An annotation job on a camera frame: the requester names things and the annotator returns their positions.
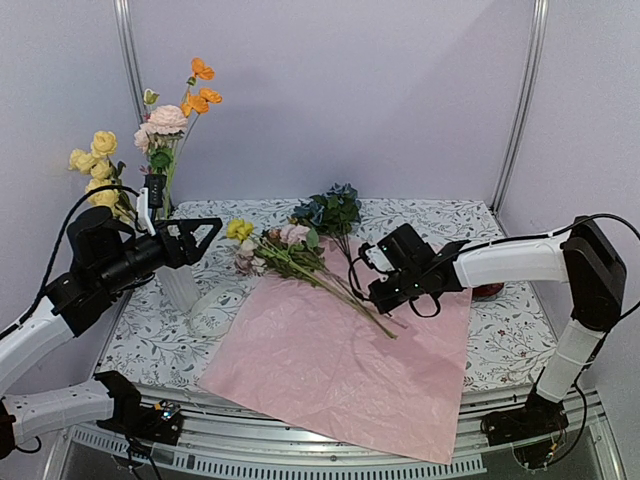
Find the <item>artificial flower bouquet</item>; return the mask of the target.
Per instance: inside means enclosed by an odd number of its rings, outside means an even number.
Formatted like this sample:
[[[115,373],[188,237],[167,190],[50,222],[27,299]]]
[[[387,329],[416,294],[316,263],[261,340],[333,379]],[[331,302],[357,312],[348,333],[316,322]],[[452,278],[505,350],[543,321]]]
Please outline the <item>artificial flower bouquet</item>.
[[[330,271],[315,229],[288,224],[256,233],[251,222],[234,219],[227,227],[226,237],[238,243],[234,256],[238,273],[245,276],[275,274],[282,279],[295,279],[320,288],[375,324],[387,337],[397,337],[356,297],[346,280]]]

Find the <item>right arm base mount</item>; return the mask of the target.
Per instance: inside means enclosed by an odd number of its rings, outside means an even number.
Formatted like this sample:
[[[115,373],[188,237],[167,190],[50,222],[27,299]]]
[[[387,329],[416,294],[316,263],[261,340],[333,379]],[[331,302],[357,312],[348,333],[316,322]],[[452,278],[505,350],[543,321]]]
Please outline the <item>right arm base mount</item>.
[[[489,445],[496,446],[560,432],[568,426],[563,402],[547,400],[533,388],[522,406],[484,415],[480,430]]]

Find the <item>pink peony flower stem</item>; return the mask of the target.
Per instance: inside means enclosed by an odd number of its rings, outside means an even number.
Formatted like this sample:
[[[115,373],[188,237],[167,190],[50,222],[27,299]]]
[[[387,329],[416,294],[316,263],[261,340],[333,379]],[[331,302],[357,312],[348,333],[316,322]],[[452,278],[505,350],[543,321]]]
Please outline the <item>pink peony flower stem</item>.
[[[146,158],[146,165],[142,168],[144,181],[147,174],[164,174],[167,183],[167,170],[172,161],[171,145],[175,135],[186,126],[187,120],[179,106],[159,105],[158,100],[157,92],[151,89],[144,90],[144,117],[134,134],[134,145]],[[168,218],[164,217],[163,207],[155,212],[155,219]]]

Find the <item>orange poppy flower stem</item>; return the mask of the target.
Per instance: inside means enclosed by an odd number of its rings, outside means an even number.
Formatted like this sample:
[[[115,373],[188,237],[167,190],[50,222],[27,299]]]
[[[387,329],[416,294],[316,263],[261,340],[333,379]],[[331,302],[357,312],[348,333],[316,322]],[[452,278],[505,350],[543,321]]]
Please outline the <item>orange poppy flower stem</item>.
[[[198,119],[207,114],[212,105],[220,104],[223,101],[217,91],[207,86],[201,86],[197,89],[199,83],[211,82],[214,77],[214,69],[201,58],[194,57],[191,60],[191,73],[186,80],[186,90],[179,104],[179,109],[187,120],[187,124],[179,134],[175,135],[175,140],[171,145],[172,161],[167,170],[167,183],[164,190],[163,214],[165,218],[168,218],[174,210],[172,187],[185,144]]]

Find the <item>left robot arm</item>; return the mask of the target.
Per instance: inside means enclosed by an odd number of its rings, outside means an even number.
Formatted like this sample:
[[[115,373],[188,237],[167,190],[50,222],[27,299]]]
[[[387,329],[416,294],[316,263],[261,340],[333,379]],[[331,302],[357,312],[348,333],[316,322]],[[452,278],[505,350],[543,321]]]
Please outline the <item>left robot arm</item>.
[[[85,422],[136,439],[177,444],[184,423],[178,408],[143,405],[139,390],[117,371],[39,394],[11,395],[8,390],[43,357],[96,324],[124,291],[162,267],[200,261],[222,226],[218,218],[168,220],[137,235],[110,208],[99,206],[65,228],[73,251],[69,271],[47,284],[33,312],[1,335],[3,457],[44,433]]]

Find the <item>cream printed ribbon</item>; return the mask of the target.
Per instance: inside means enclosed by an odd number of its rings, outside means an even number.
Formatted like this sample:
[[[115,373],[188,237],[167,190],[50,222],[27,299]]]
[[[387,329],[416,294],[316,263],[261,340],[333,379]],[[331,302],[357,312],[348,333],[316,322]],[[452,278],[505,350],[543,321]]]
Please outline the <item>cream printed ribbon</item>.
[[[225,334],[246,297],[247,292],[239,287],[215,287],[199,299],[190,310],[186,320],[188,332],[205,338]]]

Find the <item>pale yellow rose stem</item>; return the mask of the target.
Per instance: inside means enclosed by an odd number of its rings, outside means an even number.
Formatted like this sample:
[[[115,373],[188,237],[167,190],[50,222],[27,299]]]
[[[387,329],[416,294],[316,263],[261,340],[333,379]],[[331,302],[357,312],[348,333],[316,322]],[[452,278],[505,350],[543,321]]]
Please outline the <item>pale yellow rose stem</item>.
[[[118,140],[111,131],[97,131],[88,150],[73,149],[69,155],[69,170],[89,177],[85,192],[89,193],[107,185],[121,185],[123,162],[114,162]],[[123,190],[111,189],[92,194],[87,202],[92,207],[109,207],[113,216],[130,224],[134,219],[134,209]]]

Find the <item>white ribbed ceramic vase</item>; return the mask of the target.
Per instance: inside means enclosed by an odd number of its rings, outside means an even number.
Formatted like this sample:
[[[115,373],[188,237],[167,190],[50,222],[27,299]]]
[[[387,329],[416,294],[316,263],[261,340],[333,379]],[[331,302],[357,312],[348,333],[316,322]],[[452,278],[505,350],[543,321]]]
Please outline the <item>white ribbed ceramic vase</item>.
[[[190,266],[162,267],[156,276],[172,305],[181,312],[190,311],[201,297]]]

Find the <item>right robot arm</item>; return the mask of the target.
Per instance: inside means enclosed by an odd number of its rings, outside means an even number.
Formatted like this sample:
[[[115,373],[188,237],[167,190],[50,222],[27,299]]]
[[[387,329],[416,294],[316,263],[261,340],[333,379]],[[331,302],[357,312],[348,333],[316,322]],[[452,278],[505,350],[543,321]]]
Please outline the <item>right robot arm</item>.
[[[555,352],[533,389],[536,398],[517,415],[517,427],[537,436],[556,417],[572,384],[595,359],[604,339],[627,313],[623,309],[627,269],[598,226],[600,215],[579,216],[556,231],[472,244],[449,242],[434,249],[409,224],[359,255],[379,273],[368,299],[388,314],[422,295],[509,282],[557,282],[570,288],[573,307]]]

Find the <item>pink wrapping paper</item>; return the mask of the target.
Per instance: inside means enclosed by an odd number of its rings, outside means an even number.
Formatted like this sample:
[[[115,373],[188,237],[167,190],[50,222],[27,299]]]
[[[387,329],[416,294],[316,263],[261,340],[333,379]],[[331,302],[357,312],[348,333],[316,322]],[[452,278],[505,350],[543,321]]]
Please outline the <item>pink wrapping paper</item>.
[[[246,298],[198,386],[323,436],[426,462],[452,460],[467,363],[469,291],[372,322],[274,275]]]

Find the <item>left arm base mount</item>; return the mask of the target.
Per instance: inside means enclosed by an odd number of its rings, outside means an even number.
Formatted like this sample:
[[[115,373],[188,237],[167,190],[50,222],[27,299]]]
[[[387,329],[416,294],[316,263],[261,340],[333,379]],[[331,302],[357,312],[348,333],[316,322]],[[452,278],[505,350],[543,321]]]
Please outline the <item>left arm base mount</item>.
[[[163,400],[144,406],[139,390],[116,371],[97,373],[93,379],[106,387],[113,402],[111,416],[96,421],[99,428],[154,443],[178,444],[184,417],[175,404]]]

